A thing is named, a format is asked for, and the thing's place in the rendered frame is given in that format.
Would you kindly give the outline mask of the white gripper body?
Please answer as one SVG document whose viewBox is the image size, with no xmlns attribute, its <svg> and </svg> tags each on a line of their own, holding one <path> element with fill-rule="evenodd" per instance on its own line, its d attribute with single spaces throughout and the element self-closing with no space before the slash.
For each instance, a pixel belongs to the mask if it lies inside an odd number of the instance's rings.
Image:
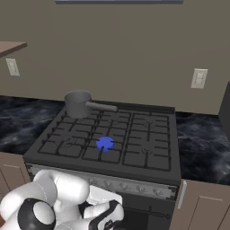
<svg viewBox="0 0 230 230">
<path fill-rule="evenodd" d="M 119 202 L 119 204 L 122 204 L 122 197 L 119 194 L 93 185 L 89 186 L 89 196 L 87 198 L 87 202 L 89 204 L 98 205 L 111 200 L 116 200 Z"/>
</svg>

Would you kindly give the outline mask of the dark grey stove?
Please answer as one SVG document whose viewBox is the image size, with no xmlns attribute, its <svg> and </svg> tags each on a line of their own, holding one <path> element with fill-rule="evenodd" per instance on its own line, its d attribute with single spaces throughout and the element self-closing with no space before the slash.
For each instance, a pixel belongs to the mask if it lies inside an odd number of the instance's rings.
<svg viewBox="0 0 230 230">
<path fill-rule="evenodd" d="M 93 110 L 72 119 L 65 110 L 51 121 L 23 155 L 31 174 L 41 169 L 71 173 L 105 190 L 158 199 L 175 198 L 181 184 L 175 108 L 116 103 L 116 112 Z M 98 150 L 96 140 L 111 137 L 114 146 Z M 111 186 L 106 188 L 104 181 Z M 121 183 L 128 190 L 121 189 Z M 145 191 L 137 191 L 137 185 Z M 163 196 L 156 196 L 159 189 Z"/>
</svg>

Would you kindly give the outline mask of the blue burner flame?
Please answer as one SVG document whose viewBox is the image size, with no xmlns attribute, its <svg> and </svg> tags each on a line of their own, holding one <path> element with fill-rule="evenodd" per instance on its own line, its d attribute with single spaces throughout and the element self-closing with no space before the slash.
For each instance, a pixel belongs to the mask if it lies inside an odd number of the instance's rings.
<svg viewBox="0 0 230 230">
<path fill-rule="evenodd" d="M 107 152 L 114 146 L 113 139 L 111 137 L 99 137 L 96 140 L 96 147 L 98 150 Z"/>
</svg>

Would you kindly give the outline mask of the black oven door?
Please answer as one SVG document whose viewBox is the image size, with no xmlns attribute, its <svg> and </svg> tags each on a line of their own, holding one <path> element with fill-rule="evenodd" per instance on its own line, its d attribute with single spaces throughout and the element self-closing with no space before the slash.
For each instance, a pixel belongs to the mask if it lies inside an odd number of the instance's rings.
<svg viewBox="0 0 230 230">
<path fill-rule="evenodd" d="M 135 208 L 152 212 L 170 214 L 173 217 L 175 198 L 158 199 L 119 192 L 123 208 Z M 155 217 L 145 213 L 124 209 L 124 219 L 116 230 L 169 230 L 172 219 Z"/>
</svg>

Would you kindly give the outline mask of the brown base cupboard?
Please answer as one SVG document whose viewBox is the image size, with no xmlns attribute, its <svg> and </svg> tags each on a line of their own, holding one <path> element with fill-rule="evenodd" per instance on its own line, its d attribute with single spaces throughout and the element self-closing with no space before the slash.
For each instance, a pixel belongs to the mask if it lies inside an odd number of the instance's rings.
<svg viewBox="0 0 230 230">
<path fill-rule="evenodd" d="M 187 189 L 178 209 L 183 181 Z M 230 186 L 182 180 L 170 230 L 230 230 Z"/>
<path fill-rule="evenodd" d="M 30 181 L 21 155 L 0 152 L 0 198 Z"/>
</svg>

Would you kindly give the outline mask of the grey saucepan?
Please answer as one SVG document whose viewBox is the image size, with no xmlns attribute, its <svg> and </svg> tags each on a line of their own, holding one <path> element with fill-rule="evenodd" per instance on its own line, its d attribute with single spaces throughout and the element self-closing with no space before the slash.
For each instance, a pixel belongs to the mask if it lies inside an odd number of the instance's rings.
<svg viewBox="0 0 230 230">
<path fill-rule="evenodd" d="M 92 102 L 92 96 L 85 90 L 75 90 L 65 95 L 66 114 L 73 119 L 84 119 L 91 115 L 93 109 L 117 111 L 117 106 Z"/>
</svg>

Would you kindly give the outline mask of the dark tall cabinet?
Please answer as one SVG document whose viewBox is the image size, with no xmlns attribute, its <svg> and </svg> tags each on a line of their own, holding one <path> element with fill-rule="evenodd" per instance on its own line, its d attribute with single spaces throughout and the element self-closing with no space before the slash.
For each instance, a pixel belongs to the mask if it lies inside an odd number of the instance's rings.
<svg viewBox="0 0 230 230">
<path fill-rule="evenodd" d="M 226 91 L 220 106 L 218 117 L 230 142 L 230 81 L 227 83 Z"/>
</svg>

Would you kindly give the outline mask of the white wall outlet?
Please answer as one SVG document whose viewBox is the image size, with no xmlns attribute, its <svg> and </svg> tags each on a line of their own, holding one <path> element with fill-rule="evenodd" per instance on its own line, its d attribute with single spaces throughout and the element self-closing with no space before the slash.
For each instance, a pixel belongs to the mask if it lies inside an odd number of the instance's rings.
<svg viewBox="0 0 230 230">
<path fill-rule="evenodd" d="M 8 69 L 9 69 L 11 76 L 19 76 L 20 75 L 16 60 L 14 58 L 8 58 L 6 60 L 6 64 L 8 66 Z"/>
<path fill-rule="evenodd" d="M 195 68 L 192 81 L 191 81 L 191 88 L 203 89 L 206 82 L 207 75 L 208 75 L 207 69 Z"/>
</svg>

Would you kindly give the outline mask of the brown wall shelf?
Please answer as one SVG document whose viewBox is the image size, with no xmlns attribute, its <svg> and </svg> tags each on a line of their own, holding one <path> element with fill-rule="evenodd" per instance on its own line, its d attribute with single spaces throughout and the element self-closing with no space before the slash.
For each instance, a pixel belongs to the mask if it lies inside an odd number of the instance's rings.
<svg viewBox="0 0 230 230">
<path fill-rule="evenodd" d="M 27 47 L 26 42 L 0 41 L 0 58 Z"/>
</svg>

